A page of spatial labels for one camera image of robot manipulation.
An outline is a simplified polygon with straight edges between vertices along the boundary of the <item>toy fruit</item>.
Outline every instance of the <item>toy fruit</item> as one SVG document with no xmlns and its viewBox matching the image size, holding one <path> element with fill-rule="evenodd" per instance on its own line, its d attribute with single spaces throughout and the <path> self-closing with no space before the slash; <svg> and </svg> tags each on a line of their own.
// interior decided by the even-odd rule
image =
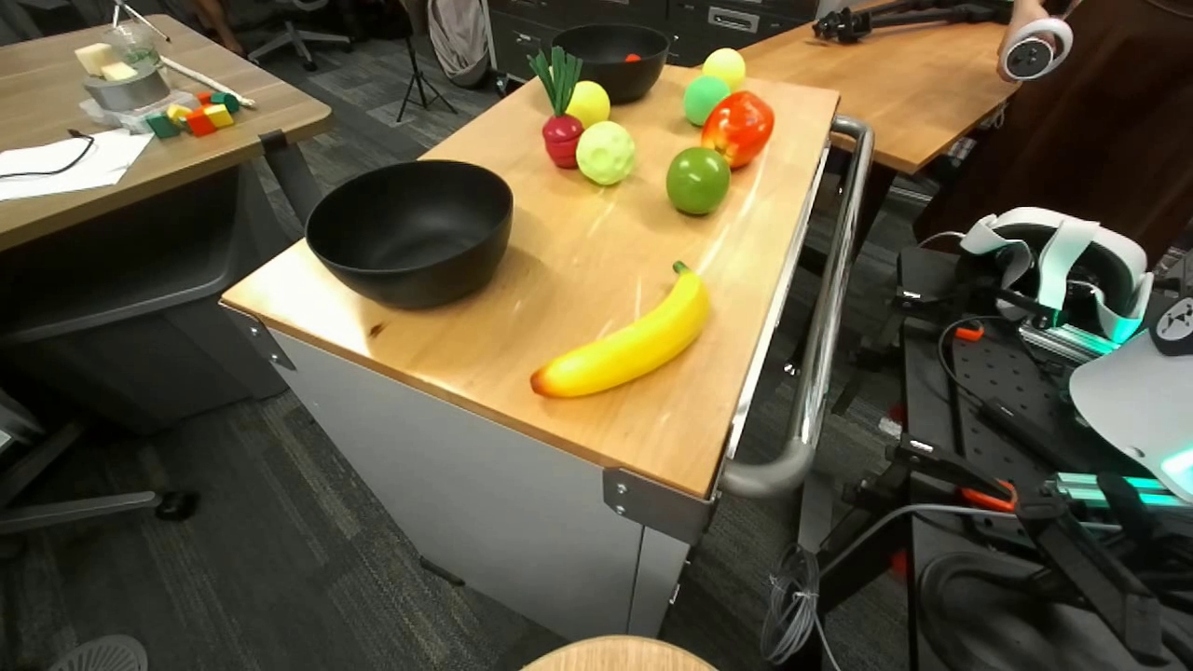
<svg viewBox="0 0 1193 671">
<path fill-rule="evenodd" d="M 711 49 L 703 63 L 703 73 L 711 73 L 737 89 L 745 83 L 745 57 L 737 49 Z"/>
<path fill-rule="evenodd" d="M 732 190 L 732 164 L 716 150 L 691 146 L 676 152 L 669 169 L 670 210 L 686 215 L 709 215 L 711 210 L 721 210 L 729 190 Z"/>
<path fill-rule="evenodd" d="M 699 73 L 684 85 L 684 120 L 703 126 L 729 92 L 732 85 L 725 77 Z"/>
<path fill-rule="evenodd" d="M 659 305 L 606 340 L 546 361 L 530 375 L 530 389 L 552 400 L 601 395 L 669 365 L 693 347 L 711 318 L 711 300 L 699 273 L 691 273 L 684 259 L 670 269 L 676 285 Z"/>
<path fill-rule="evenodd" d="M 576 146 L 576 160 L 585 180 L 617 187 L 628 181 L 628 176 L 635 176 L 639 146 L 622 124 L 606 120 L 585 126 L 583 142 Z"/>
<path fill-rule="evenodd" d="M 606 124 L 611 115 L 608 89 L 601 83 L 593 83 L 593 77 L 583 77 L 571 89 L 568 115 L 583 120 L 585 126 Z"/>
<path fill-rule="evenodd" d="M 703 146 L 721 150 L 737 172 L 767 146 L 771 130 L 775 130 L 771 103 L 750 89 L 736 89 L 709 113 L 703 126 Z"/>
<path fill-rule="evenodd" d="M 546 124 L 546 150 L 556 169 L 576 169 L 576 146 L 583 142 L 585 126 L 576 115 L 568 115 L 568 103 L 571 103 L 576 83 L 583 77 L 583 58 L 556 46 L 552 53 L 539 53 L 530 58 L 530 69 L 546 85 L 548 103 L 556 113 Z"/>
</svg>

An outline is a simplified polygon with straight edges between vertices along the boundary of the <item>cabinet side panel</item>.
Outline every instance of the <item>cabinet side panel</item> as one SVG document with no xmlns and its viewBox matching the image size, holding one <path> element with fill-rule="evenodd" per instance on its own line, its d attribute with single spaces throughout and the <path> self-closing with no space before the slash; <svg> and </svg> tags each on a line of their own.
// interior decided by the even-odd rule
<svg viewBox="0 0 1193 671">
<path fill-rule="evenodd" d="M 659 628 L 684 564 L 639 571 L 653 530 L 606 505 L 601 466 L 284 330 L 276 341 L 294 395 L 420 560 L 560 637 Z"/>
</svg>

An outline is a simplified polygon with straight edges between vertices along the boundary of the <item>lime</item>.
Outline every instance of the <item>lime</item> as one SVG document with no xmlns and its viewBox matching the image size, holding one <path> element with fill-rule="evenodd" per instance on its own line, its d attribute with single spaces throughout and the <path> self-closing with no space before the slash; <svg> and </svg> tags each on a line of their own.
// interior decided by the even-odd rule
<svg viewBox="0 0 1193 671">
<path fill-rule="evenodd" d="M 711 49 L 703 69 L 737 89 L 745 83 L 745 57 L 737 49 Z"/>
<path fill-rule="evenodd" d="M 576 83 L 568 115 L 583 120 L 585 126 L 608 120 L 611 115 L 608 89 L 593 77 Z"/>
<path fill-rule="evenodd" d="M 709 113 L 732 92 L 729 83 L 711 77 L 711 73 L 699 73 L 693 83 L 686 83 L 684 89 L 684 120 L 703 126 L 709 120 Z"/>
<path fill-rule="evenodd" d="M 601 120 L 585 126 L 576 164 L 583 169 L 585 180 L 601 187 L 628 181 L 639 169 L 639 146 L 635 135 L 622 124 Z"/>
<path fill-rule="evenodd" d="M 732 160 L 709 146 L 676 152 L 669 169 L 669 202 L 686 215 L 709 215 L 732 190 Z"/>
</svg>

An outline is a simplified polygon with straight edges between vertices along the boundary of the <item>banana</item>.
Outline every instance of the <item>banana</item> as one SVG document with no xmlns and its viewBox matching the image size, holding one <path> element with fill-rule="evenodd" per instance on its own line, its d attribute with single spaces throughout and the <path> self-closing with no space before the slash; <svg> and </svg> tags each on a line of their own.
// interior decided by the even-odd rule
<svg viewBox="0 0 1193 671">
<path fill-rule="evenodd" d="M 530 375 L 530 389 L 552 400 L 601 395 L 659 367 L 699 341 L 711 318 L 705 278 L 684 259 L 670 269 L 676 285 L 659 305 L 606 340 L 556 355 Z"/>
</svg>

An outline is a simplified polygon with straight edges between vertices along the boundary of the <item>wooden desk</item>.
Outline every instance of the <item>wooden desk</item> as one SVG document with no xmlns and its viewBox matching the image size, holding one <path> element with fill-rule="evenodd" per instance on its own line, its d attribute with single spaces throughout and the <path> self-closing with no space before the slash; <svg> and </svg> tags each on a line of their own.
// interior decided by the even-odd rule
<svg viewBox="0 0 1193 671">
<path fill-rule="evenodd" d="M 860 46 L 797 26 L 741 53 L 759 77 L 838 89 L 843 115 L 875 135 L 875 164 L 919 176 L 1011 98 L 1001 41 L 996 22 L 875 29 Z"/>
<path fill-rule="evenodd" d="M 224 294 L 268 325 L 279 374 L 417 553 L 563 637 L 664 623 L 778 320 L 838 103 L 754 83 L 775 103 L 771 146 L 716 215 L 686 220 L 664 187 L 699 142 L 686 83 L 669 67 L 643 103 L 617 109 L 639 176 L 611 190 L 548 164 L 541 85 L 437 146 L 429 156 L 486 164 L 516 190 L 510 251 L 465 300 L 384 309 L 307 241 Z M 598 400 L 530 390 L 541 361 L 653 309 L 670 259 L 711 289 L 693 350 Z"/>
<path fill-rule="evenodd" d="M 24 246 L 30 237 L 75 227 L 81 220 L 117 213 L 130 202 L 145 202 L 172 187 L 194 181 L 201 176 L 228 172 L 253 152 L 260 152 L 260 135 L 289 135 L 307 136 L 331 120 L 331 109 L 307 98 L 302 89 L 271 77 L 268 69 L 253 67 L 214 46 L 209 37 L 194 33 L 192 26 L 174 22 L 172 13 L 152 13 L 152 26 L 169 37 L 166 57 L 222 77 L 224 85 L 258 101 L 258 113 L 242 113 L 237 126 L 209 135 L 209 136 L 172 136 L 152 142 L 137 164 L 104 190 L 80 190 L 80 193 L 54 193 L 54 197 L 27 197 L 4 202 L 0 210 L 0 251 Z M 0 49 L 0 146 L 43 146 L 69 136 L 69 130 L 94 130 L 85 113 L 81 67 L 75 58 L 80 46 L 104 41 L 110 26 L 19 41 Z M 174 89 L 201 89 L 192 77 L 169 73 Z"/>
</svg>

